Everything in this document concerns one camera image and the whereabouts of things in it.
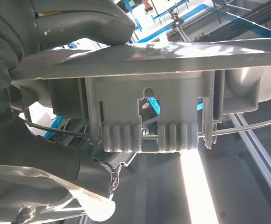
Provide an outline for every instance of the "person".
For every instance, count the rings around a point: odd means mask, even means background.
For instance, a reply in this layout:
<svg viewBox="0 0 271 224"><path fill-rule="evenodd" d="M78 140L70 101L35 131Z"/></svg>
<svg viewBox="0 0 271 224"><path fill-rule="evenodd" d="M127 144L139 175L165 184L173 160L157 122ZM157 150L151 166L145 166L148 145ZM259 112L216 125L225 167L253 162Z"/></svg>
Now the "person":
<svg viewBox="0 0 271 224"><path fill-rule="evenodd" d="M146 14L150 14L154 11L153 7L148 2L148 0L142 0L142 3L145 6Z"/></svg>

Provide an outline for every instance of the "metal rail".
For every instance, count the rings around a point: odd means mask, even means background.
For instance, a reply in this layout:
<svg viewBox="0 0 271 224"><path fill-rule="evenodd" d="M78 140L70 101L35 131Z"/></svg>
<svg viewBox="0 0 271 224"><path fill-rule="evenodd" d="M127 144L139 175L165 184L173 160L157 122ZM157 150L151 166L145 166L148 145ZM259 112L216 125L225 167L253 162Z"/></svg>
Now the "metal rail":
<svg viewBox="0 0 271 224"><path fill-rule="evenodd" d="M226 12L220 12L219 10L216 12L227 16L229 15L236 19L221 26L214 31L210 32L207 35L197 38L195 40L196 42L217 42L232 40L249 30L254 29L257 24L263 24L269 21L271 20L271 0L260 7L248 11L241 17L238 17Z"/></svg>
<svg viewBox="0 0 271 224"><path fill-rule="evenodd" d="M247 124L244 117L241 115L238 115L239 119L244 124ZM241 125L239 123L238 118L235 114L230 115L231 120L235 127L241 127ZM269 186L271 188L271 171L270 169L266 165L266 162L269 164L269 166L271 167L271 157L263 148L263 145L256 137L255 134L250 135L253 131L250 130L247 131L250 139L248 137L248 135L245 132L239 132L240 136L243 140L243 142L247 146L247 148L249 150L250 155L253 157L253 159L256 162L256 164L258 166L258 168L260 170L260 172L264 176L264 178L267 181ZM254 147L253 142L258 147L258 149L262 153L263 156L260 156L257 150Z"/></svg>

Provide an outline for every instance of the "wire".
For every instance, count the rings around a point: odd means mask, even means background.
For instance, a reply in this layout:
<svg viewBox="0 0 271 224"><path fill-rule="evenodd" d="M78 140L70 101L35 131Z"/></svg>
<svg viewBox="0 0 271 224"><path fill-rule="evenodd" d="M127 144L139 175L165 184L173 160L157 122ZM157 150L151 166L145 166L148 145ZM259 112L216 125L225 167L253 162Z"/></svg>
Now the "wire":
<svg viewBox="0 0 271 224"><path fill-rule="evenodd" d="M262 128L262 127L266 127L270 126L271 120L252 124L252 125L247 125L247 126L241 126L241 127L232 127L232 128L227 128L227 129L222 129L222 130L217 130L213 131L213 136L217 136L217 135L223 135L223 134L232 134L232 133L237 133L237 132L243 132L243 131L247 131L247 130L252 130L252 129L257 129L257 128ZM199 138L205 137L205 133L199 133ZM145 135L143 136L144 140L156 140L157 139L157 135Z"/></svg>
<svg viewBox="0 0 271 224"><path fill-rule="evenodd" d="M30 127L34 127L40 130L44 130L47 132L54 132L54 133L58 133L58 134L67 134L67 135L71 135L71 136L76 136L80 138L91 138L90 134L86 134L86 133L81 133L81 132L71 132L71 131L65 131L61 129L56 129L56 128L51 128L51 127L45 127L42 125L37 125L35 123L32 123L27 120L24 120L26 124Z"/></svg>
<svg viewBox="0 0 271 224"><path fill-rule="evenodd" d="M55 129L55 128L37 125L37 124L32 123L32 122L30 122L27 120L24 120L24 121L26 124L27 124L28 126L38 128L38 129L48 131L48 132L55 132L55 133L58 133L58 134L67 134L67 135L71 135L71 136L76 136L76 137L80 137L80 138L91 138L90 134L86 134L86 133L81 133L81 132L65 131L65 130L61 130L61 129ZM260 122L260 123L256 123L256 124L252 124L252 125L247 125L247 126L241 126L241 127L232 127L232 128L213 131L213 136L243 132L243 131L247 131L247 130L252 130L252 129L257 129L257 128L266 127L266 126L270 126L270 125L271 125L271 120L267 120L267 121L263 121L263 122ZM199 138L205 137L205 133L199 133L198 137ZM157 140L157 135L145 135L142 138L143 138L143 140Z"/></svg>

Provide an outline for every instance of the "gray plastic housing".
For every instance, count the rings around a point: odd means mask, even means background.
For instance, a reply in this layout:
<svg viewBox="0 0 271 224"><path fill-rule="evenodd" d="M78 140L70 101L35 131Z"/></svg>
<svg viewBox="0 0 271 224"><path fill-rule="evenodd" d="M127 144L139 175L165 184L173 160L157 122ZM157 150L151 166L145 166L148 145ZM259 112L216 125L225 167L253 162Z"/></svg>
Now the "gray plastic housing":
<svg viewBox="0 0 271 224"><path fill-rule="evenodd" d="M111 0L33 0L41 49L89 38L107 45L128 42L135 24Z"/></svg>
<svg viewBox="0 0 271 224"><path fill-rule="evenodd" d="M204 98L202 130L207 147L223 115L257 110L258 102L270 99L269 46L271 39L122 45L76 56L73 52L51 67L31 68L23 61L12 75L17 86L66 78L88 84L86 100L82 102L88 106L89 120L95 121L90 123L92 135L102 133L107 152L169 153L198 147L198 98ZM33 56L33 61L47 63L53 60L51 56ZM142 147L138 100L144 97L160 100L158 149ZM95 106L99 101L103 103L103 131L97 121L100 111Z"/></svg>

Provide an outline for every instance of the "gray molded part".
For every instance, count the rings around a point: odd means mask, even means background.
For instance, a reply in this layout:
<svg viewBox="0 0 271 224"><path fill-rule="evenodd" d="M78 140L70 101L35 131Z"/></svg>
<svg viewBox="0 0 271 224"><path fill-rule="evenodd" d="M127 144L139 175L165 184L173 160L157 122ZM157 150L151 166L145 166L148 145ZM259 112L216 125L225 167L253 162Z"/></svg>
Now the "gray molded part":
<svg viewBox="0 0 271 224"><path fill-rule="evenodd" d="M161 107L154 152L167 153L198 146L198 98L204 98L207 147L213 124L224 114L257 110L258 102L270 99L270 44L271 39L123 45L73 52L70 59L41 70L23 62L12 74L17 82L94 78L95 99L104 105L104 143L109 152L151 152L142 146L138 108L138 100L151 89L150 96Z"/></svg>
<svg viewBox="0 0 271 224"><path fill-rule="evenodd" d="M32 0L36 12L86 11L109 14L123 21L132 23L125 12L111 0Z"/></svg>
<svg viewBox="0 0 271 224"><path fill-rule="evenodd" d="M52 106L56 115L82 118L83 106L80 97L78 79L58 79L52 82L48 80Z"/></svg>
<svg viewBox="0 0 271 224"><path fill-rule="evenodd" d="M24 86L9 88L8 93L11 108L17 111L24 111L39 100L36 92Z"/></svg>
<svg viewBox="0 0 271 224"><path fill-rule="evenodd" d="M135 24L110 0L34 0L36 12L61 12L36 20L42 49L81 38L108 45L125 44Z"/></svg>
<svg viewBox="0 0 271 224"><path fill-rule="evenodd" d="M23 66L24 68L30 69L41 69L41 68L48 68L51 66L54 66L55 64L59 63L60 61L64 61L73 53L79 54L79 53L86 53L89 50L76 50L76 49L60 49L60 50L50 50L50 51L42 51L38 54L30 55L27 57L24 57L23 63L20 63L17 66L17 69L21 69ZM68 117L80 117L80 105L77 99L78 93L76 92L76 97L73 95L74 92L76 91L76 80L59 80L59 82L56 81L53 84L49 83L47 80L36 80L33 82L30 81L21 81L18 82L12 82L12 85L19 89L20 86L24 86L30 90L38 93L39 102L43 106L55 108L55 112L57 115L64 115ZM51 85L57 86L59 88L50 88ZM67 100L66 96L72 97L70 99ZM70 104L70 107L72 108L72 112L68 113L67 108L68 104Z"/></svg>

